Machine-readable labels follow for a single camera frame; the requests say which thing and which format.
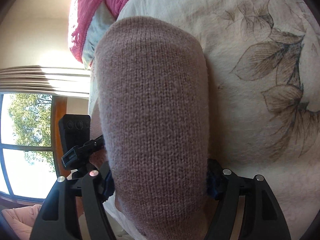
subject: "pillow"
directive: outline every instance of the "pillow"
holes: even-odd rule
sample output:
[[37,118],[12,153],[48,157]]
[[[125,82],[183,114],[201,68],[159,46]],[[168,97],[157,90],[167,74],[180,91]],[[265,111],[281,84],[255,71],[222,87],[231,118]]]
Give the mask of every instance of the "pillow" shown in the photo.
[[107,9],[105,3],[102,2],[92,18],[92,22],[90,23],[84,42],[82,62],[86,70],[91,66],[94,58],[94,50],[98,42],[114,22],[114,17]]
[[2,215],[21,240],[29,240],[41,205],[4,209]]
[[[72,0],[69,14],[68,45],[73,56],[82,63],[82,52],[88,28],[99,5],[104,0]],[[119,10],[128,0],[105,0],[110,11]]]

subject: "black bracket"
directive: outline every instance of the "black bracket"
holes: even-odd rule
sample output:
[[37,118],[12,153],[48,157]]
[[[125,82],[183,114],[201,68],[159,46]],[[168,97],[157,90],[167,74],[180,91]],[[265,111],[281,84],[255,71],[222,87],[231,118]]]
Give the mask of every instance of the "black bracket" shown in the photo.
[[82,197],[91,240],[116,240],[102,203],[114,193],[114,182],[107,162],[100,171],[83,178],[57,179],[36,218],[30,240],[81,240],[76,212],[76,196]]
[[291,240],[289,229],[265,178],[238,177],[208,160],[208,193],[219,200],[205,240],[229,240],[236,218],[239,196],[245,196],[239,240]]

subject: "window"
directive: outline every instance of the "window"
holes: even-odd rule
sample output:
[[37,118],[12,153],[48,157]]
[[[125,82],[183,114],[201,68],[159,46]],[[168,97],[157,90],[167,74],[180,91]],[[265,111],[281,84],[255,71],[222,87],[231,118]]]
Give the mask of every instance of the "window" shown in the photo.
[[55,183],[51,104],[49,95],[0,95],[1,195],[43,202]]

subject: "window frame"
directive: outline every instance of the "window frame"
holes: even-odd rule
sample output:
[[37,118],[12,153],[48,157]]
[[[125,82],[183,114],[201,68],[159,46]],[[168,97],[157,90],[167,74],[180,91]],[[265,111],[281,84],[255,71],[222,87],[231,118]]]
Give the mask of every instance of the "window frame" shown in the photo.
[[[50,147],[43,147],[43,146],[21,146],[21,145],[11,145],[11,144],[3,144],[1,142],[1,113],[2,113],[2,103],[3,103],[3,97],[4,94],[0,94],[0,164],[1,164],[1,169],[2,169],[2,173],[4,176],[4,180],[5,183],[7,185],[9,194],[6,194],[4,192],[0,191],[0,197],[3,197],[5,199],[10,199],[13,202],[20,202],[20,203],[43,203],[44,199],[42,198],[31,198],[31,197],[25,197],[25,196],[19,196],[19,195],[15,195],[13,193],[13,190],[11,188],[10,185],[10,181],[9,181],[9,177],[8,177],[8,173],[7,173],[7,169],[5,167],[5,161],[4,161],[4,154],[3,154],[3,149],[10,149],[10,150],[22,150],[22,151],[50,151],[53,154],[53,159],[55,160],[55,147],[53,144],[53,134],[52,134],[52,120],[50,122],[50,126],[51,126],[51,146]],[[58,96],[52,96],[52,104],[51,104],[51,117],[52,117],[52,112],[54,109],[54,102],[55,102],[55,98]],[[54,162],[54,166],[55,166],[55,171],[56,171],[56,175],[57,177],[60,175],[59,172],[59,168],[56,165],[56,161]]]

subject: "light blue pillowcase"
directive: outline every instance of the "light blue pillowcase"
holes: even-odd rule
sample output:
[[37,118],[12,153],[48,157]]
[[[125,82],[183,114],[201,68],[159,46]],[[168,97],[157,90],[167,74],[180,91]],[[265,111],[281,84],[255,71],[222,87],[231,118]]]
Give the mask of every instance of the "light blue pillowcase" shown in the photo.
[[115,21],[105,3],[102,2],[92,18],[82,51],[82,62],[86,70],[94,59],[98,42]]

